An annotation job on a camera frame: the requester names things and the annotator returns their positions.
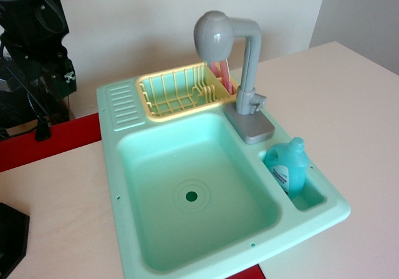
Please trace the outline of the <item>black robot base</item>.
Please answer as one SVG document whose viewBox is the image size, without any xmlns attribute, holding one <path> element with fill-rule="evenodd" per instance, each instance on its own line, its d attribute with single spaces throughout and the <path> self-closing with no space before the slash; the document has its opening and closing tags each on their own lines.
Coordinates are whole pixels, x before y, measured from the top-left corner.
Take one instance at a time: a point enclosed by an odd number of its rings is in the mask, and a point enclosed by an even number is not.
<svg viewBox="0 0 399 279">
<path fill-rule="evenodd" d="M 1 203 L 1 278 L 7 278 L 26 256 L 30 217 Z"/>
</svg>

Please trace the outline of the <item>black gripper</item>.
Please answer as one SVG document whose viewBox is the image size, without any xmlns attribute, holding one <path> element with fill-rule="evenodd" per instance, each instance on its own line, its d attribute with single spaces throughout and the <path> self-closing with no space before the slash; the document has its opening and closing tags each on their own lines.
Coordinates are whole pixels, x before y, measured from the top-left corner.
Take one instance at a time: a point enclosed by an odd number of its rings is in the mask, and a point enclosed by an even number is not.
<svg viewBox="0 0 399 279">
<path fill-rule="evenodd" d="M 47 71 L 56 99 L 77 90 L 75 70 L 62 45 L 69 28 L 60 0 L 1 0 L 1 26 L 1 40 L 27 78 Z"/>
</svg>

